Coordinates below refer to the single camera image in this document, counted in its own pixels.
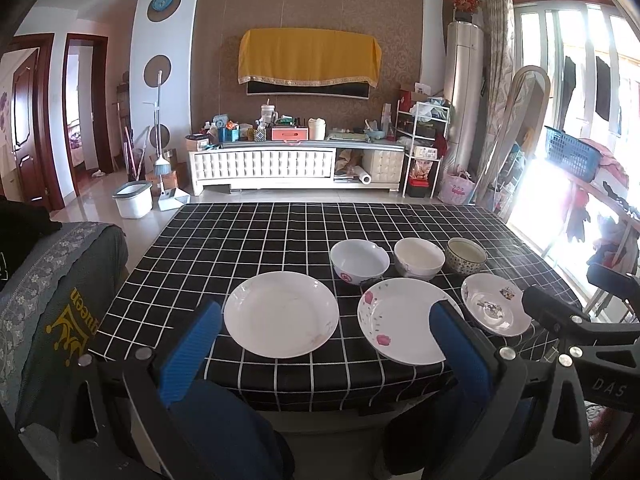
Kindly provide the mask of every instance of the metal screw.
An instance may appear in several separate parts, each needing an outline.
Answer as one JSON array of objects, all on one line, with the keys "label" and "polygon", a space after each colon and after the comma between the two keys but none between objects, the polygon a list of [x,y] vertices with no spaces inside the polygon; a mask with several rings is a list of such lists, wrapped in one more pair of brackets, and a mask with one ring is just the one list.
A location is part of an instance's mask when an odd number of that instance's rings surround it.
[{"label": "metal screw", "polygon": [[513,361],[516,358],[516,351],[510,346],[500,348],[500,357],[505,361]]},{"label": "metal screw", "polygon": [[91,354],[83,354],[78,358],[78,365],[81,367],[88,366],[94,360]]},{"label": "metal screw", "polygon": [[562,354],[559,358],[558,358],[558,362],[564,366],[565,368],[568,368],[569,366],[571,366],[572,364],[574,364],[574,361],[567,355],[567,354]]},{"label": "metal screw", "polygon": [[139,361],[146,361],[151,357],[153,352],[154,351],[148,346],[145,346],[144,348],[138,348],[136,350],[136,359]]}]

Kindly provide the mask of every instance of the brown patterned wall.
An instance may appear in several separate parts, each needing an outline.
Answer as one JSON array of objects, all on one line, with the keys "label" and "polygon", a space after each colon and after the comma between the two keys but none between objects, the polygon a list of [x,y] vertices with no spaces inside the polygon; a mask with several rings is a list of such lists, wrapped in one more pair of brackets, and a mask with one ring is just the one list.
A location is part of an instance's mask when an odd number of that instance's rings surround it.
[{"label": "brown patterned wall", "polygon": [[424,0],[198,0],[191,51],[191,124],[228,113],[252,124],[267,96],[246,95],[238,84],[238,49],[249,28],[309,27],[374,36],[382,48],[378,87],[368,100],[272,96],[279,113],[326,120],[329,127],[364,126],[395,104],[397,83],[420,78]]}]

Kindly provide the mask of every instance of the blue clock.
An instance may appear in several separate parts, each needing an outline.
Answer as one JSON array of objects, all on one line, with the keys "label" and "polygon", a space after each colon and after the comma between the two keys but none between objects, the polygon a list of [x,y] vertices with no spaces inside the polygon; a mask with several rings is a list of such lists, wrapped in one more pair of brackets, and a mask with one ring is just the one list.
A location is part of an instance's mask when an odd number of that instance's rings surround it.
[{"label": "blue clock", "polygon": [[153,0],[151,7],[156,12],[162,12],[173,3],[174,0]]}]

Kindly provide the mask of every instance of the crown logo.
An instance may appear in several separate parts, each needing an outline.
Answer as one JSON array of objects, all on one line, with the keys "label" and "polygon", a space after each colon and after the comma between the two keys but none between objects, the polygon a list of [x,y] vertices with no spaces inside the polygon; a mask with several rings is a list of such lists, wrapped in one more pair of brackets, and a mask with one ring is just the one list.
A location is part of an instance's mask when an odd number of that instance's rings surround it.
[{"label": "crown logo", "polygon": [[65,307],[53,325],[47,325],[45,329],[47,334],[50,334],[57,326],[61,327],[62,332],[60,333],[60,339],[53,344],[53,349],[58,350],[62,344],[62,348],[69,352],[69,357],[65,361],[65,365],[69,366],[71,358],[76,351],[78,352],[78,357],[84,354],[84,348],[89,337],[76,323],[69,305]]}]

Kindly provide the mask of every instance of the pink box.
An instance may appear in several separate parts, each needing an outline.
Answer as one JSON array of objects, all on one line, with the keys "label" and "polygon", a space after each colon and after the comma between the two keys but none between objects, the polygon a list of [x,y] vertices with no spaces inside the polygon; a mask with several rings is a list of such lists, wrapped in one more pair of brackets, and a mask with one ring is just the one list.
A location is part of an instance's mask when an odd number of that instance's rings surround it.
[{"label": "pink box", "polygon": [[274,126],[271,129],[271,140],[308,140],[309,128],[291,128]]}]

